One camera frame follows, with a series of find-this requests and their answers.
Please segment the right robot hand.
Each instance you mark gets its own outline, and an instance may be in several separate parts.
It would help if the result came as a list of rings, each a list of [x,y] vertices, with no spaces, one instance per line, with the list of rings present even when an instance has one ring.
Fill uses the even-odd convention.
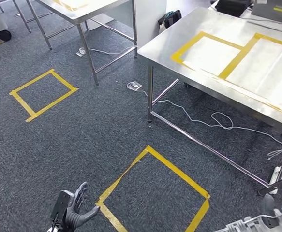
[[[261,204],[262,223],[266,227],[267,232],[282,232],[282,208],[276,209],[274,199],[267,193]]]

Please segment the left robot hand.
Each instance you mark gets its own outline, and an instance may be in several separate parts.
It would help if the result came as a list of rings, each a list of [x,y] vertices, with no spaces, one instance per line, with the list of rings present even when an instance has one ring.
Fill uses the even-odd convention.
[[[71,232],[87,223],[87,221],[97,215],[100,209],[99,206],[95,206],[85,214],[80,214],[80,209],[87,198],[87,182],[81,184],[75,193],[69,190],[64,192],[69,196],[69,200],[65,217],[65,224]]]

